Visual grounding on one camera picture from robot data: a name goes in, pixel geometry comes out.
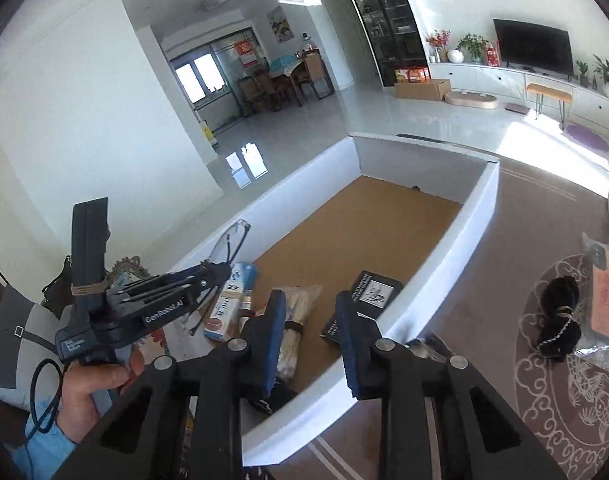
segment purple rug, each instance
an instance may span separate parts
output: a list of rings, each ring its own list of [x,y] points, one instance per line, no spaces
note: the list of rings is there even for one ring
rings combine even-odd
[[[580,126],[579,124],[569,124],[567,133],[585,148],[597,150],[598,152],[608,152],[607,142],[595,133],[591,128]]]

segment flat screen tv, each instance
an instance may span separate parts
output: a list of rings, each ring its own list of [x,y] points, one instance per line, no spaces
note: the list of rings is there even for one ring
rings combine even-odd
[[[493,20],[502,61],[573,75],[569,33],[534,23]]]

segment black yarn bundle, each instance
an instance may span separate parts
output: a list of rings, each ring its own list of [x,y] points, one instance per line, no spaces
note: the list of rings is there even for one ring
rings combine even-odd
[[[573,352],[582,335],[580,325],[573,320],[580,290],[573,276],[555,278],[544,289],[540,305],[545,316],[537,341],[537,350],[546,358],[562,362]]]

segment blue sleeve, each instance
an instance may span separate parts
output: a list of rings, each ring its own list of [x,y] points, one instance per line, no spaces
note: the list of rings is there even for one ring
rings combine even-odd
[[[48,405],[48,400],[38,402],[36,406],[38,418],[42,416]],[[25,436],[33,430],[33,427],[33,420],[29,417]],[[13,454],[13,461],[29,480],[32,478],[33,480],[49,480],[74,449],[75,444],[54,422],[48,433],[37,431],[26,446],[17,449]]]

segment black box with white label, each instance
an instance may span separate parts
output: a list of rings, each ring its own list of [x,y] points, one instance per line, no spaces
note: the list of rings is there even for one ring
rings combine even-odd
[[[363,270],[351,287],[351,297],[358,314],[371,319],[378,319],[384,309],[398,296],[404,285],[398,280],[381,276],[369,270]],[[320,337],[329,344],[339,346],[335,314],[326,323]]]

